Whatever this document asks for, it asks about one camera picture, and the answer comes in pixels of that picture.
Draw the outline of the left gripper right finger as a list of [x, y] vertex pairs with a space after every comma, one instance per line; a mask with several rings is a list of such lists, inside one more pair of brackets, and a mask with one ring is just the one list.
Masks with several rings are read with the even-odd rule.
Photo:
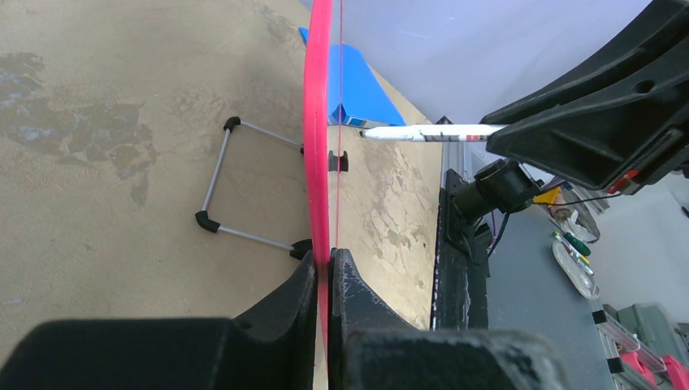
[[347, 249], [331, 251], [331, 389], [568, 389], [557, 351], [524, 331], [423, 331], [361, 277]]

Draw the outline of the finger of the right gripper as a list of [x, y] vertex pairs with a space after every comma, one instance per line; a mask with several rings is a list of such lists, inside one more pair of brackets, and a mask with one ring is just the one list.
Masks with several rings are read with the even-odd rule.
[[653, 1], [608, 44], [483, 117], [487, 150], [587, 189], [633, 194], [688, 168], [688, 4]]

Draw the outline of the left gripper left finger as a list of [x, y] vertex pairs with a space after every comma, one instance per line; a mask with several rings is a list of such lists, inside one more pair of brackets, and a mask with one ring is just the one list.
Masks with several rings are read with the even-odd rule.
[[309, 389], [316, 277], [307, 254], [235, 318], [69, 319], [43, 323], [1, 369], [4, 389]]

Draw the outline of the black and white marker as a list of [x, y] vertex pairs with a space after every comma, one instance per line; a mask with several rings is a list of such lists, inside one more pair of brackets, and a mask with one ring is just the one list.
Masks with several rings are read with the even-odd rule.
[[506, 125], [491, 124], [415, 124], [361, 130], [360, 136], [375, 141], [483, 142]]

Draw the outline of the pink-framed whiteboard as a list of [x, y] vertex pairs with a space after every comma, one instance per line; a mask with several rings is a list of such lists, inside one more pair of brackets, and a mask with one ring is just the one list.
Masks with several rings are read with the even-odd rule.
[[329, 366], [340, 353], [336, 321], [332, 318], [332, 271], [336, 252], [336, 213], [331, 211], [329, 171], [329, 71], [335, 43], [338, 1], [312, 1], [305, 39], [303, 76], [303, 138], [306, 190], [310, 216], [313, 257], [318, 276], [318, 315], [323, 349]]

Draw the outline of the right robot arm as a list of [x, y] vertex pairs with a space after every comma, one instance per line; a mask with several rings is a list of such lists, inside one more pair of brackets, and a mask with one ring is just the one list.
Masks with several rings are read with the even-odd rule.
[[688, 4], [653, 1], [592, 56], [483, 117], [497, 161], [453, 202], [465, 219], [516, 213], [540, 187], [529, 164], [572, 184], [632, 195], [688, 161]]

